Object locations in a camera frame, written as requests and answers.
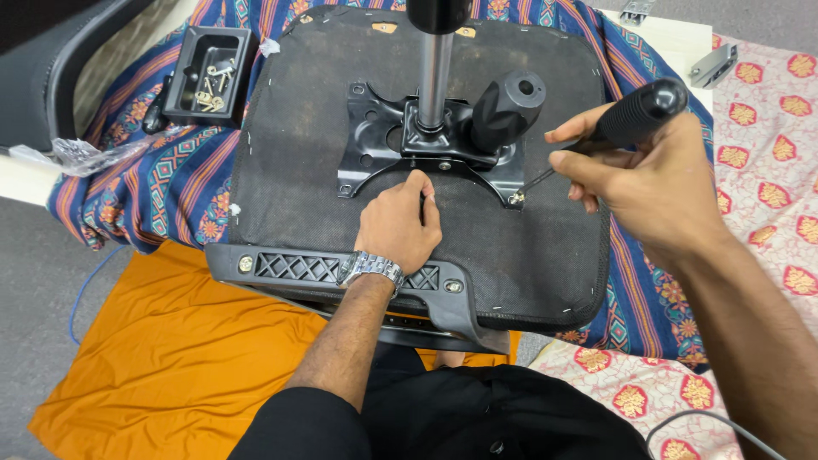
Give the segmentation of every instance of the wristwatch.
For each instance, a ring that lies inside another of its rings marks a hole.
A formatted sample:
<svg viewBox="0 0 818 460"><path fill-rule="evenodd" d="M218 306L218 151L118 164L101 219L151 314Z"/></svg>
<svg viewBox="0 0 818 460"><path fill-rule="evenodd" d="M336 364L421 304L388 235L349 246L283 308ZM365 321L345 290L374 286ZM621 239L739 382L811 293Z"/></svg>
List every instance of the wristwatch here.
<svg viewBox="0 0 818 460"><path fill-rule="evenodd" d="M398 295L398 289L403 285L403 270L398 264L384 257L356 250L338 269L338 286L341 289L346 289L364 273L380 273L395 283L393 299Z"/></svg>

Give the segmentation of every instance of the metal bracket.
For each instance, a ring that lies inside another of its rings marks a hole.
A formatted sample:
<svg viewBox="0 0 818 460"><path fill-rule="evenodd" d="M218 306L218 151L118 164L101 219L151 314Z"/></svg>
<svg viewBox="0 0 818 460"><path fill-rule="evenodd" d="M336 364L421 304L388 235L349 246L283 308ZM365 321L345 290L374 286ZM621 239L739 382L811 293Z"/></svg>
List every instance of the metal bracket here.
<svg viewBox="0 0 818 460"><path fill-rule="evenodd" d="M690 68L692 88L713 89L739 61L739 47L729 43L714 49Z"/></svg>
<svg viewBox="0 0 818 460"><path fill-rule="evenodd" d="M630 0L619 13L619 24L639 27L650 14L656 0Z"/></svg>
<svg viewBox="0 0 818 460"><path fill-rule="evenodd" d="M237 286L268 286L280 290L312 291L319 295L323 292L334 295L335 299L344 293L344 290L335 284L335 280L340 264L349 257L349 254L209 243L204 246L204 255L211 276L218 282ZM395 318L387 318L382 329L398 333L407 329L407 334L415 336L424 333L433 336L437 343L445 344L449 350L468 348L451 343L456 340L467 340L476 344L485 353L509 353L508 331L487 329L477 323L471 278L457 265L428 261L423 268L406 276L398 292L398 298L400 297L411 297L424 304L436 329L429 330L429 327L423 324L409 327L411 325L409 319L403 325L406 327L402 327L400 322L404 318L397 321ZM400 340L407 340L407 335L403 334L403 338L393 338L391 342Z"/></svg>
<svg viewBox="0 0 818 460"><path fill-rule="evenodd" d="M479 179L504 207L523 209L522 202L509 202L524 183L522 141L493 154L480 151L471 142L472 107L466 100L446 99L443 127L435 133L422 132L415 122L417 96L388 101L368 83L351 83L347 109L349 136L338 167L338 197L355 197L367 180L384 171L422 169Z"/></svg>

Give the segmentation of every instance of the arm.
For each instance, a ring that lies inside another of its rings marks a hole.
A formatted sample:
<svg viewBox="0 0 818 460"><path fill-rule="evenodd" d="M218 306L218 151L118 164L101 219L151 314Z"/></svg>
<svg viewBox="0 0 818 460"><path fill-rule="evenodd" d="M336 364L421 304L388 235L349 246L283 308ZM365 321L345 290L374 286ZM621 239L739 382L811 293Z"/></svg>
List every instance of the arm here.
<svg viewBox="0 0 818 460"><path fill-rule="evenodd" d="M602 106L546 134L589 133ZM818 451L818 345L798 313L721 221L698 119L676 117L637 153L556 151L569 198L616 220L687 296L730 418L788 458ZM746 458L766 458L739 438Z"/></svg>
<svg viewBox="0 0 818 460"><path fill-rule="evenodd" d="M426 197L423 224L421 193ZM423 266L441 237L432 183L416 169L405 183L382 192L363 210L355 249L390 259L408 274ZM326 390L361 412L375 343L394 288L379 274L356 279L285 388Z"/></svg>

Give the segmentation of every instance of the gray cable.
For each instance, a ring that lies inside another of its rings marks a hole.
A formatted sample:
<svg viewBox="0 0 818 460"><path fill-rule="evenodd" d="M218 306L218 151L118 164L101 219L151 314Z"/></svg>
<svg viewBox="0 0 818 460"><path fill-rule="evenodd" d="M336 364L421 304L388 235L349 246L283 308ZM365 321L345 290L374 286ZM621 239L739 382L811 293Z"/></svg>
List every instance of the gray cable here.
<svg viewBox="0 0 818 460"><path fill-rule="evenodd" d="M679 417L684 417L685 415L690 415L690 414L694 414L694 413L697 413L697 414L700 414L700 415L706 415L708 417L713 417L716 420L720 420L720 421L726 423L733 430L735 430L737 433L740 433L742 436L744 436L745 438L750 440L750 442L755 444L759 449L763 450L770 457L773 457L775 460L787 460L780 453L777 453L770 446L768 446L767 444L764 444L760 439L758 439L757 437L750 434L749 431L747 431L744 428L742 428L741 426L737 425L732 420L724 418L721 415L716 415L715 413L710 413L708 411L697 410L697 409L693 409L693 410L689 410L689 411L682 411L682 412L679 412L677 414L671 415L670 417L665 419L664 422L659 423L653 430L650 431L650 433L648 433L648 438L645 440L645 444L647 445L648 454L650 455L651 458L656 458L656 457L654 457L654 453L650 451L650 438L654 437L654 435L656 434L656 431L661 430L668 423L673 422L674 420L676 420Z"/></svg>

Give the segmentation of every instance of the striped cloth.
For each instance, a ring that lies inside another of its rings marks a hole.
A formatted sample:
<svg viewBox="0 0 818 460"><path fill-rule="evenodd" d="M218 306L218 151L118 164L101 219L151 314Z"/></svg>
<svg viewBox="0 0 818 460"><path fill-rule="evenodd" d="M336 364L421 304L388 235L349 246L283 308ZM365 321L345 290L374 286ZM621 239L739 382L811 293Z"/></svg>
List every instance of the striped cloth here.
<svg viewBox="0 0 818 460"><path fill-rule="evenodd" d="M335 3L337 0L326 0ZM188 22L157 43L125 70L106 97L85 139L106 149L143 138L140 123L173 70L187 25L251 28L261 39L277 37L299 14L321 0L201 0ZM347 0L353 7L406 9L405 0ZM475 0L475 19L555 27L587 39L602 62L606 97L622 98L662 76L676 76L638 35L571 0ZM257 55L250 77L255 84L264 63ZM702 124L712 159L712 116L691 98L689 110ZM142 253L170 239L201 249L227 241L230 177L239 132L195 126L159 138L139 156L88 178L62 177L48 209L75 237L93 249L106 240L134 245ZM696 372L707 359L693 315L678 283L646 258L639 243L611 225L607 301L586 327L558 338L597 349L679 360Z"/></svg>

